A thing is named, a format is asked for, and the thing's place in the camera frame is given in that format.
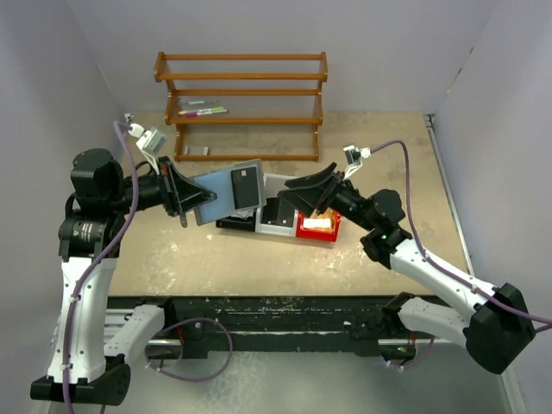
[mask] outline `black card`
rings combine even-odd
[[[237,210],[253,208],[259,205],[259,183],[257,168],[248,166],[233,170],[232,191],[234,193],[234,207]]]

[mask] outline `metal base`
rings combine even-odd
[[[407,340],[409,331],[388,332],[382,309],[391,296],[350,297],[172,297],[177,320],[209,317],[218,320],[232,335],[234,351],[345,352],[359,356],[380,355],[380,340]],[[162,298],[111,297],[108,319],[116,333],[116,319],[131,313],[138,304]],[[424,300],[442,304],[437,297]],[[150,341],[152,346],[179,347],[175,331]],[[207,358],[210,351],[228,349],[226,336],[216,326],[184,327],[182,358]]]

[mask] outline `robotic arm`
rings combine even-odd
[[[145,156],[149,155],[146,158],[150,165],[149,172],[138,179],[137,210],[163,205],[169,216],[179,216],[181,225],[186,227],[185,213],[216,201],[218,190],[207,189],[197,178],[182,176],[167,157],[154,158],[150,153],[160,142],[158,131],[144,132],[136,127],[133,132],[140,136],[138,147],[147,153]],[[502,373],[532,341],[535,330],[530,321],[501,309],[487,297],[526,312],[521,292],[508,284],[497,288],[478,280],[423,248],[416,237],[413,239],[399,226],[405,212],[398,193],[380,190],[364,198],[348,179],[362,166],[362,160],[370,156],[370,149],[349,146],[344,150],[349,165],[345,172],[336,172],[336,163],[332,163],[317,174],[287,181],[288,189],[281,191],[279,197],[306,216],[328,208],[338,211],[367,231],[361,243],[371,260],[416,280],[450,306],[431,304],[401,293],[383,310],[385,326],[391,332],[421,331],[447,339],[465,347],[483,368]],[[251,198],[255,193],[260,198],[253,203],[263,205],[262,189],[255,190],[246,179],[251,168],[250,163],[248,168],[242,166],[239,174],[234,174],[237,182],[230,180],[230,171],[228,179],[223,180],[225,186],[241,182],[247,187],[246,201],[234,200],[232,204],[231,200],[220,197],[221,203],[231,204],[231,210],[238,211],[245,205],[252,208]],[[260,163],[254,170],[254,174],[261,173]],[[207,179],[201,182],[213,182],[212,175]],[[104,344],[105,310],[120,242],[95,267],[77,298],[73,292],[85,269],[113,244],[124,223],[124,215],[129,213],[132,185],[130,178],[123,177],[119,163],[103,149],[79,154],[73,161],[71,180],[75,192],[67,199],[66,218],[59,232],[64,279],[59,334],[47,375],[32,384],[31,398],[64,401],[62,384],[65,383],[74,403],[119,405],[129,389],[130,362],[143,352],[154,334],[177,320],[174,307],[166,303],[163,306],[143,304],[134,309],[130,319]],[[216,218],[211,214],[201,223]],[[457,277],[448,277],[443,269]],[[72,310],[71,303],[76,303]],[[73,321],[73,327],[72,333],[66,336],[68,320]],[[64,358],[67,355],[63,349],[69,350],[68,359]]]
[[[498,288],[476,279],[423,248],[399,226],[405,212],[396,191],[380,190],[364,198],[347,179],[361,166],[361,160],[369,157],[369,148],[348,146],[344,151],[349,165],[346,172],[335,172],[336,163],[332,163],[317,174],[287,181],[288,190],[281,191],[279,197],[306,216],[328,208],[339,212],[368,232],[361,243],[372,261],[414,279],[450,306],[401,293],[384,310],[389,328],[449,340],[465,347],[486,370],[504,372],[533,340],[535,330],[529,320],[499,308],[485,295],[527,312],[521,292],[509,284]]]
[[[142,138],[151,138],[151,134],[148,131]],[[182,176],[167,157],[148,162],[149,172],[138,179],[137,210],[163,205],[169,216],[179,216],[186,227],[187,211],[216,199],[213,191]],[[66,375],[72,402],[119,405],[129,388],[129,363],[167,322],[176,321],[159,306],[139,306],[104,345],[105,309],[120,242],[99,261],[78,299],[72,299],[85,270],[114,241],[132,201],[130,178],[123,177],[120,164],[108,150],[85,151],[72,164],[75,192],[66,201],[66,218],[59,230],[64,291],[57,343],[47,375],[31,386],[31,398],[63,401]],[[72,333],[66,336],[68,320],[72,321]],[[69,349],[67,363],[64,348]]]

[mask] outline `orange object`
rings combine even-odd
[[[337,211],[331,209],[326,210],[321,216],[312,217],[312,218],[330,218],[332,226],[330,229],[307,229],[303,226],[304,214],[299,212],[297,220],[297,232],[296,237],[301,239],[313,239],[313,240],[322,240],[324,242],[335,242],[337,240],[337,234],[339,232],[339,224],[341,223],[342,217]]]

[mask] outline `floor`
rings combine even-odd
[[[135,122],[164,130],[162,153],[172,157],[174,127],[162,114],[137,114]],[[209,126],[190,129],[188,145],[209,146],[213,154],[301,153],[311,150],[311,130],[302,126]],[[411,157],[412,208],[424,244],[465,268],[460,239],[422,114],[328,113],[320,130],[321,158],[264,162],[267,173],[302,176],[336,161],[343,169],[344,145],[375,146],[405,140]],[[140,160],[134,148],[133,155]],[[184,175],[204,173],[231,162],[180,162]],[[128,173],[128,165],[123,162]],[[405,202],[405,165],[400,147],[374,155],[352,179],[368,197],[382,188],[399,191]],[[365,232],[344,222],[335,244],[217,229],[214,223],[182,229],[159,207],[136,215],[122,243],[110,295],[383,295],[428,292],[406,277],[372,263],[359,239]]]
[[[174,133],[158,114],[135,119],[170,134],[165,154],[173,151]],[[394,138],[411,152],[415,222],[424,244],[434,253],[465,268],[461,243],[443,190],[436,157],[420,114],[325,114],[320,162],[267,162],[270,173],[304,175],[335,160],[343,167],[341,148],[351,142],[372,146]],[[254,154],[265,151],[307,151],[308,131],[292,129],[195,130],[191,142],[214,151]],[[224,163],[180,163],[188,175]],[[369,160],[355,174],[365,196],[381,188],[405,196],[402,154],[389,149]],[[359,247],[364,233],[345,222],[333,246],[293,242],[286,238],[242,235],[214,224],[188,229],[163,209],[137,215],[122,244],[122,257],[111,295],[377,295],[401,291],[427,292],[420,285],[372,264]],[[202,376],[223,364],[226,353],[207,360],[179,360],[170,371]],[[465,350],[448,343],[435,345],[412,370],[387,368],[379,358],[352,354],[235,353],[228,370],[203,383],[183,383],[144,368],[132,367],[129,394],[116,412],[185,412],[210,414],[511,414],[502,379],[480,368]],[[96,406],[77,406],[78,414],[96,413]],[[50,414],[65,412],[53,404]]]
[[[180,360],[180,375],[215,372],[224,353]],[[228,370],[203,383],[184,383],[132,367],[129,394],[106,414],[511,414],[501,379],[477,366],[455,345],[435,346],[418,367],[403,373],[379,358],[351,354],[237,353]],[[53,404],[49,414],[62,414]],[[78,405],[77,414],[97,414]]]

